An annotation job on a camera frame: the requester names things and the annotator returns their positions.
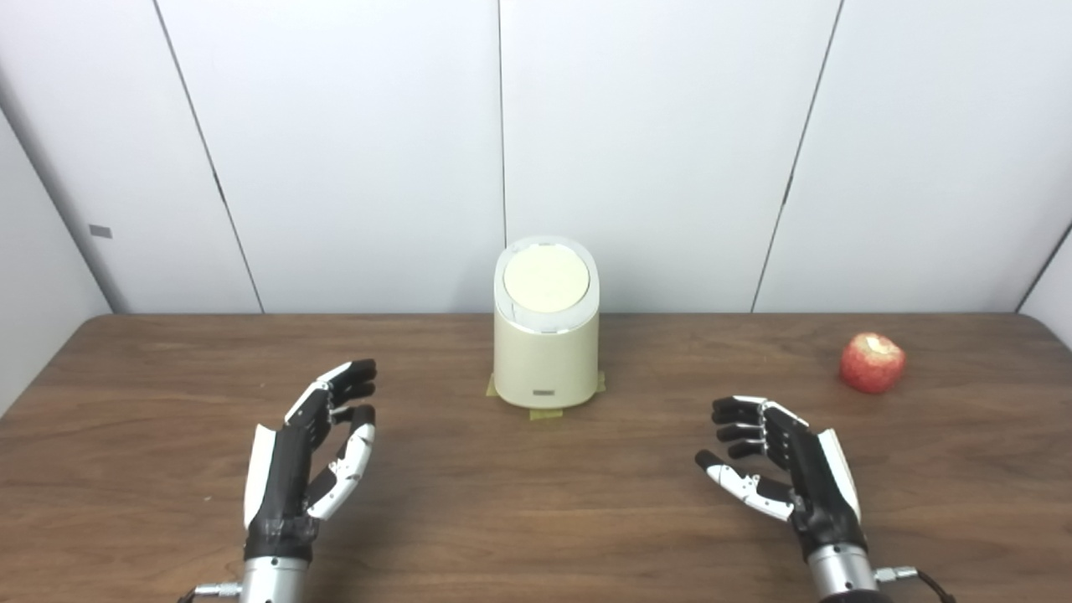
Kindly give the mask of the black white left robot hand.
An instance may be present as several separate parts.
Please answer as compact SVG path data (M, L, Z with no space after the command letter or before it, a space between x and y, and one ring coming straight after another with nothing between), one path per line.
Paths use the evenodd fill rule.
M312 560L319 524L364 476L376 432L378 365L342 363L313 380L276 429L256 426L245 473L245 561Z

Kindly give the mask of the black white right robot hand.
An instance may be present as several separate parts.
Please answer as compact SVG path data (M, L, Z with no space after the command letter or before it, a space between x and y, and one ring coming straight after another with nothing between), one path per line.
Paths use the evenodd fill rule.
M735 394L712 402L724 461L701 450L694 461L726 492L788 523L808 558L823 547L868 549L853 473L834 429L814 431L773 399Z

